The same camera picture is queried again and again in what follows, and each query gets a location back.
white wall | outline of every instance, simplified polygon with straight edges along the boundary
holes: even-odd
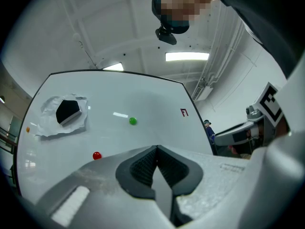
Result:
[[[6,84],[0,83],[0,94],[5,97],[5,104],[1,103],[1,116],[14,115],[20,120],[23,119],[25,112],[29,106],[30,100],[24,100],[13,89]]]
[[[206,100],[196,102],[215,133],[246,121],[251,105],[267,82],[283,87],[286,78],[272,56],[245,31],[227,68]]]
[[[0,103],[0,127],[6,131],[9,129],[10,121],[13,118],[13,112],[4,104]]]

ceiling light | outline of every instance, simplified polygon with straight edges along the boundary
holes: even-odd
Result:
[[[209,53],[205,52],[167,52],[165,54],[165,60],[208,60],[209,55]]]
[[[128,118],[128,115],[126,115],[126,114],[120,114],[120,113],[117,113],[117,112],[114,112],[113,115],[116,115],[116,116],[118,116],[118,117]]]
[[[0,102],[1,102],[1,103],[5,103],[5,98],[4,98],[4,96],[0,96]]]
[[[123,65],[122,63],[117,63],[115,65],[109,66],[107,68],[103,68],[103,70],[108,70],[108,71],[123,71]]]

